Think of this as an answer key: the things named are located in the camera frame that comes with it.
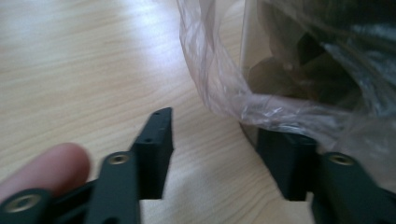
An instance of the wooden table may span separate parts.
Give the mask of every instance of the wooden table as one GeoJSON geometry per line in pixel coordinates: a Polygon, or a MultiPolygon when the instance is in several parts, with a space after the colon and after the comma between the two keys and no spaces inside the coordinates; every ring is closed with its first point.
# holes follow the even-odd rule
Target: wooden table
{"type": "Polygon", "coordinates": [[[145,223],[311,223],[238,122],[204,107],[178,26],[174,0],[1,1],[0,179],[62,142],[89,150],[95,178],[172,106],[176,150],[164,200],[141,203],[145,223]]]}

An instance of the crumpled plastic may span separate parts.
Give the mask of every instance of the crumpled plastic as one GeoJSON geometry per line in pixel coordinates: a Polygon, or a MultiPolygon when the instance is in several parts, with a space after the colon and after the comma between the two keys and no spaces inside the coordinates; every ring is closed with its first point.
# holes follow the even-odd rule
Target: crumpled plastic
{"type": "MultiPolygon", "coordinates": [[[[210,110],[266,130],[310,136],[325,151],[354,157],[381,187],[396,192],[396,2],[252,0],[259,16],[268,8],[279,11],[347,71],[360,93],[351,107],[321,102],[309,90],[317,81],[298,75],[292,80],[305,97],[253,92],[244,68],[231,59],[219,37],[222,18],[236,1],[177,1],[186,63],[210,110]]],[[[282,20],[261,25],[270,34],[275,60],[286,70],[298,71],[296,52],[282,40],[289,28],[285,21],[279,27],[282,20]]]]}

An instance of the plastic bag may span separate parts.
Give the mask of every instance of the plastic bag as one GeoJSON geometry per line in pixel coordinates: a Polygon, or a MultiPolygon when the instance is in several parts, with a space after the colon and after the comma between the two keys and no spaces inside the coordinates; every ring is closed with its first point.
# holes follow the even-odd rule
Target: plastic bag
{"type": "Polygon", "coordinates": [[[245,15],[244,35],[250,31],[253,48],[242,56],[250,65],[238,66],[219,37],[235,2],[178,0],[181,45],[205,105],[245,124],[310,136],[325,151],[359,160],[381,187],[396,192],[396,3],[247,0],[245,14],[253,9],[256,17],[251,24],[245,15]],[[271,60],[260,52],[265,38],[271,60]],[[310,38],[326,53],[315,66],[299,51],[311,48],[303,41],[310,38]],[[274,67],[287,75],[265,74],[274,67]],[[255,69],[272,91],[252,90],[247,74],[255,69]],[[348,76],[323,72],[329,69],[348,76]]]}

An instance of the finger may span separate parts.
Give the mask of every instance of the finger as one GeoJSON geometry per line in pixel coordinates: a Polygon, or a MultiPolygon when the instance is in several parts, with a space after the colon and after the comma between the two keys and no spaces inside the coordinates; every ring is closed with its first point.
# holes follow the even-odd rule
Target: finger
{"type": "Polygon", "coordinates": [[[48,189],[59,196],[83,185],[90,172],[87,152],[72,143],[52,147],[0,184],[0,202],[24,189],[48,189]]]}

